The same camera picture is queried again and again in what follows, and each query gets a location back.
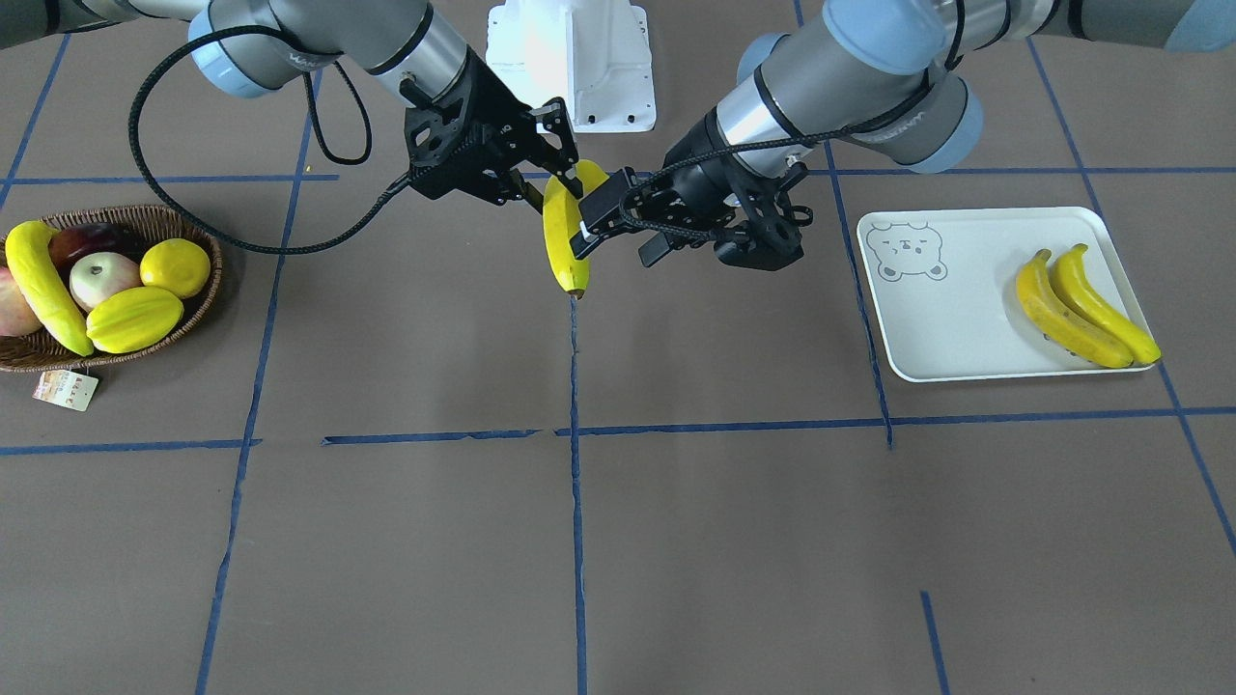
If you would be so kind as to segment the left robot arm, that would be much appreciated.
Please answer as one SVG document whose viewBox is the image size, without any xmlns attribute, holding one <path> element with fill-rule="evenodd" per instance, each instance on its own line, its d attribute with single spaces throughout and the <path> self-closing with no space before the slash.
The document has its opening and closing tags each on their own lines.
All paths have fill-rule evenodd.
<svg viewBox="0 0 1236 695">
<path fill-rule="evenodd" d="M 751 43 L 735 87 L 653 176 L 614 173 L 574 209 L 562 249 L 582 260 L 650 232 L 653 265 L 714 247 L 721 263 L 777 271 L 801 258 L 808 207 L 789 193 L 821 143 L 843 140 L 916 173 L 967 158 L 983 127 L 967 54 L 1037 33 L 1210 52 L 1234 43 L 1231 1 L 826 1 L 794 33 Z"/>
</svg>

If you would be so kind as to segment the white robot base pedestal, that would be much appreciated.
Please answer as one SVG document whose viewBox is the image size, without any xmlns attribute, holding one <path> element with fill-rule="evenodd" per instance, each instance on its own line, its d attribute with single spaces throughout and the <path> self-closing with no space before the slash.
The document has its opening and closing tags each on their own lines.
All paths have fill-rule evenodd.
<svg viewBox="0 0 1236 695">
<path fill-rule="evenodd" d="M 562 98 L 577 134 L 648 132 L 658 122 L 648 16 L 632 1 L 493 6 L 485 61 L 525 104 Z"/>
</svg>

